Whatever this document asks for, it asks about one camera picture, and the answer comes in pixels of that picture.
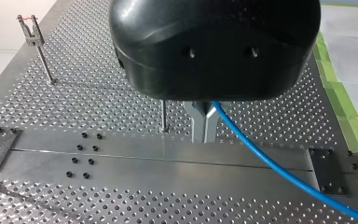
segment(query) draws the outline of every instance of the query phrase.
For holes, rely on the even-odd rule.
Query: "metal post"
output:
[[[39,53],[40,61],[42,61],[43,67],[45,68],[46,76],[48,76],[48,82],[50,84],[54,84],[54,79],[51,76],[50,70],[48,69],[48,63],[46,62],[45,55],[43,55],[43,51],[40,47],[37,48],[37,53]]]
[[[166,133],[168,131],[167,128],[167,104],[165,100],[161,100],[161,131]]]
[[[46,76],[48,77],[48,83],[54,85],[56,79],[51,76],[50,70],[48,69],[48,63],[46,62],[46,58],[43,55],[43,51],[41,47],[45,44],[45,39],[42,36],[42,32],[40,32],[39,24],[36,21],[36,17],[34,15],[31,16],[31,20],[33,23],[34,32],[31,33],[30,28],[25,24],[24,19],[21,15],[17,17],[17,20],[20,23],[20,27],[25,35],[25,41],[28,46],[36,47],[37,53],[39,54],[40,61],[42,61],[43,67],[45,68]]]

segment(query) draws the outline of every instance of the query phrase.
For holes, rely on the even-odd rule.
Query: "black bracket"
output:
[[[333,149],[308,149],[308,157],[314,171],[319,191],[331,195],[348,195],[349,190]]]

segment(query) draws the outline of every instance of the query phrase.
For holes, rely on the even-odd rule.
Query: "metal pin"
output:
[[[50,84],[54,84],[54,79],[51,76],[50,70],[48,69],[48,63],[46,62],[45,55],[43,55],[43,51],[40,47],[36,47],[37,52],[39,53],[40,61],[42,61],[43,67],[45,68],[46,75],[48,76],[48,82]]]
[[[161,100],[161,128],[160,130],[163,133],[166,133],[168,131],[167,128],[167,104],[165,100]]]

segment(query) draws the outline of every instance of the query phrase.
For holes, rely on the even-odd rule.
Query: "metal clamp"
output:
[[[220,119],[211,103],[184,101],[184,108],[191,117],[191,140],[193,143],[213,143],[216,139],[217,121]]]
[[[37,53],[39,54],[40,61],[42,61],[43,67],[45,68],[46,76],[48,77],[48,83],[54,85],[56,79],[51,76],[50,70],[48,69],[48,63],[46,62],[46,58],[43,55],[43,51],[41,47],[45,44],[45,39],[40,32],[39,24],[37,24],[36,17],[34,15],[31,16],[31,20],[33,23],[34,32],[31,33],[30,28],[25,24],[22,15],[17,17],[17,20],[20,23],[20,27],[25,35],[25,41],[28,46],[36,47]]]

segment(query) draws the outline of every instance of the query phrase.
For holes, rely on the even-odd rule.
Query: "aluminum plate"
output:
[[[270,169],[13,154],[11,169],[0,174],[7,189],[0,189],[0,223],[357,223]],[[79,163],[71,163],[72,157]],[[95,163],[88,165],[88,159]],[[67,178],[66,171],[74,176]],[[89,179],[82,177],[85,172]],[[294,174],[311,182],[309,172]],[[355,177],[345,176],[358,188]],[[358,209],[358,201],[336,199]]]

